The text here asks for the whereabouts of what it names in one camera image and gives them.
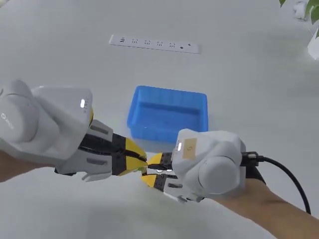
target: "white tabletop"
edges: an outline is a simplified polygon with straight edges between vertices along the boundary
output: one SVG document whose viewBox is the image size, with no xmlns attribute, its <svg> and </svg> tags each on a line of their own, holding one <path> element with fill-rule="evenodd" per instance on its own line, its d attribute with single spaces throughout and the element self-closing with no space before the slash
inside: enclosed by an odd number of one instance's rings
<svg viewBox="0 0 319 239">
<path fill-rule="evenodd" d="M 277 0 L 11 0 L 0 9 L 1 83 L 90 87 L 95 116 L 124 136 L 137 85 L 208 96 L 210 129 L 286 165 L 319 216 L 319 63 L 314 28 Z M 199 43 L 201 54 L 110 46 L 112 34 Z M 304 208 L 279 169 L 270 188 Z M 272 236 L 211 201 L 180 205 L 138 174 L 84 183 L 41 169 L 0 185 L 3 239 L 255 239 Z"/>
</svg>

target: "power outlet socket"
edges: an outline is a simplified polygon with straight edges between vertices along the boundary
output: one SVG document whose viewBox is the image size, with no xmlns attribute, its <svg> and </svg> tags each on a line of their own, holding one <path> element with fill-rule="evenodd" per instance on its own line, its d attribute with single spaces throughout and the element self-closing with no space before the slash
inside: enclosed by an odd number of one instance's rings
<svg viewBox="0 0 319 239">
<path fill-rule="evenodd" d="M 150 40 L 120 35 L 112 35 L 109 44 L 116 46 L 128 46 L 154 50 L 199 54 L 198 45 L 187 41 Z"/>
</svg>

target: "yellow label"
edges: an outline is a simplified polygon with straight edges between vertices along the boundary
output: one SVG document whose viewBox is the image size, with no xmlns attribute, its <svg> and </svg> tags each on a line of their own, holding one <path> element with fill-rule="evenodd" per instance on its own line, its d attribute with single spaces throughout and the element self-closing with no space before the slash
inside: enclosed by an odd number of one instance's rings
<svg viewBox="0 0 319 239">
<path fill-rule="evenodd" d="M 188 138 L 184 141 L 183 158 L 195 160 L 196 158 L 196 138 Z"/>
</svg>

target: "black cable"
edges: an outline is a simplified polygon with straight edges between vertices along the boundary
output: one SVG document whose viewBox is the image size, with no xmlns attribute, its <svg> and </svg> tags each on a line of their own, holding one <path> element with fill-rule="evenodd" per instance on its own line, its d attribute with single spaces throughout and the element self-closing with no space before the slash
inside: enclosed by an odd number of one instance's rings
<svg viewBox="0 0 319 239">
<path fill-rule="evenodd" d="M 306 212 L 308 214 L 311 215 L 311 211 L 310 211 L 310 205 L 309 205 L 309 202 L 308 202 L 308 199 L 307 199 L 307 196 L 301 186 L 301 184 L 298 182 L 297 178 L 293 175 L 293 173 L 288 169 L 286 168 L 284 165 L 282 165 L 281 163 L 271 159 L 271 158 L 267 158 L 267 157 L 264 157 L 264 156 L 258 156 L 257 157 L 257 160 L 259 162 L 268 162 L 268 163 L 271 163 L 277 167 L 279 167 L 280 169 L 282 169 L 290 178 L 291 180 L 294 182 L 295 186 L 297 187 L 302 199 L 303 199 L 303 202 L 304 202 L 304 205 L 305 205 L 305 208 L 306 208 Z"/>
</svg>

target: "blue container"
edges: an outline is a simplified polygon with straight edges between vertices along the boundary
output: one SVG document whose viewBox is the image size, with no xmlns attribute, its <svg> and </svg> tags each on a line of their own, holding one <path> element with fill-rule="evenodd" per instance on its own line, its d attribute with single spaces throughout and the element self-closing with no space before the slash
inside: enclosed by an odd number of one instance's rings
<svg viewBox="0 0 319 239">
<path fill-rule="evenodd" d="M 208 131 L 207 96 L 138 86 L 127 125 L 133 138 L 176 143 L 181 129 Z"/>
</svg>

